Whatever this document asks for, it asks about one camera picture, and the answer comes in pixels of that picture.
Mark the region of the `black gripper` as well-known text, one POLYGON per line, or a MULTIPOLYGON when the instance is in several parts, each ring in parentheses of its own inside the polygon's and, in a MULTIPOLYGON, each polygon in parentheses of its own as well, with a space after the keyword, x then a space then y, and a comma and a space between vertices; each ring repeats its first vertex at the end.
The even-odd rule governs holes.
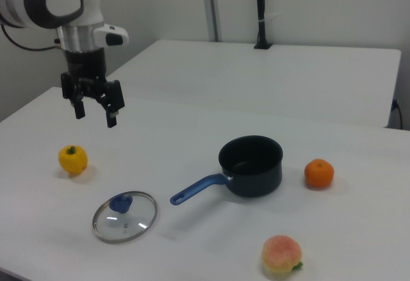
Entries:
POLYGON ((117 124, 119 110, 125 107, 118 80, 107 81, 103 48, 88 52, 64 51, 68 71, 61 74, 64 99, 70 101, 77 119, 85 117, 83 96, 96 98, 106 112, 108 128, 117 124))

